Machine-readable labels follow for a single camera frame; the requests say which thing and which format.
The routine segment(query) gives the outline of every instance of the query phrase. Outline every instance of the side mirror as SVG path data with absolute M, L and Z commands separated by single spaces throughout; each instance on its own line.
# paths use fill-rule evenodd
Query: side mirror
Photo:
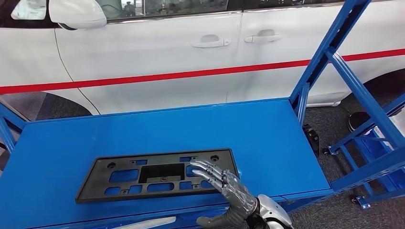
M 50 0 L 51 21 L 73 29 L 97 29 L 107 24 L 96 0 Z

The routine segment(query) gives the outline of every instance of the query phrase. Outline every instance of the blue cart tabletop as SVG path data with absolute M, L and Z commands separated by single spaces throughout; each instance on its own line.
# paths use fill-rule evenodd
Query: blue cart tabletop
M 219 148 L 253 195 L 331 193 L 288 99 L 47 120 L 26 125 L 0 177 L 1 228 L 223 208 L 220 194 L 75 203 L 97 157 Z

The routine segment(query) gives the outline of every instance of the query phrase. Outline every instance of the silver robotic arm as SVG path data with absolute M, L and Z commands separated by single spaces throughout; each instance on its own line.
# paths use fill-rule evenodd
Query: silver robotic arm
M 287 212 L 278 203 L 263 194 L 252 196 L 229 170 L 205 160 L 192 160 L 190 164 L 198 168 L 192 172 L 210 182 L 230 204 L 223 215 L 199 217 L 197 223 L 203 228 L 239 226 L 246 221 L 250 229 L 293 229 Z

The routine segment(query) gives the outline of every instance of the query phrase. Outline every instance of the black license plate bracket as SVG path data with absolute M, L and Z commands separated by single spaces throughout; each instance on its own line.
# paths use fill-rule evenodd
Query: black license plate bracket
M 80 187 L 76 203 L 217 192 L 192 174 L 192 159 L 208 160 L 239 176 L 231 149 L 99 157 Z

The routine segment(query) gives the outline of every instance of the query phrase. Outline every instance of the cart wheel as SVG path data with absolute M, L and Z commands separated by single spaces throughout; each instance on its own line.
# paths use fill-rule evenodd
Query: cart wheel
M 330 150 L 328 148 L 323 148 L 322 152 L 324 155 L 330 155 Z
M 349 198 L 353 204 L 360 205 L 359 201 L 357 200 L 357 195 L 350 195 Z

